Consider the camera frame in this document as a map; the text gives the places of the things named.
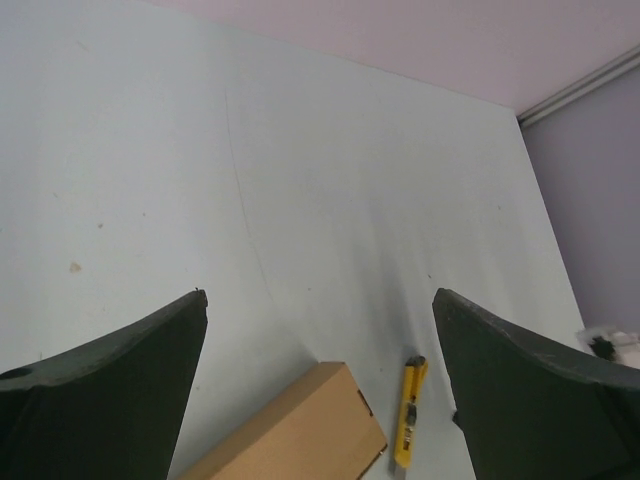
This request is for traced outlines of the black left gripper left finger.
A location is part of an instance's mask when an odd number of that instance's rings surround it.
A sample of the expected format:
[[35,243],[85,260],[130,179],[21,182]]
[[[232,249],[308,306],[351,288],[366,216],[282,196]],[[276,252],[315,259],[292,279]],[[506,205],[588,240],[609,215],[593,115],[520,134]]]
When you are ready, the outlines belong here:
[[194,290],[131,325],[2,373],[2,478],[167,478],[207,305]]

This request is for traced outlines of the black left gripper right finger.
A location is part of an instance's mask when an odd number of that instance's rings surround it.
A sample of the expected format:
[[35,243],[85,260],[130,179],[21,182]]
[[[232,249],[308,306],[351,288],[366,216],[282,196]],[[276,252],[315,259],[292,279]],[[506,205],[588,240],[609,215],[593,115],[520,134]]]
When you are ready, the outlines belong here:
[[639,372],[440,288],[437,335],[479,479],[636,479]]

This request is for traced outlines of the yellow utility knife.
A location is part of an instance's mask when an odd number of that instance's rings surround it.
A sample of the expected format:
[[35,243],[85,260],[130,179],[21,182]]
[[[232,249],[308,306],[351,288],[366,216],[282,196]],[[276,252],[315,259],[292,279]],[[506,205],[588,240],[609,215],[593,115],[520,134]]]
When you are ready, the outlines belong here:
[[393,449],[397,479],[404,479],[411,465],[418,403],[427,372],[428,363],[422,355],[412,356],[405,362]]

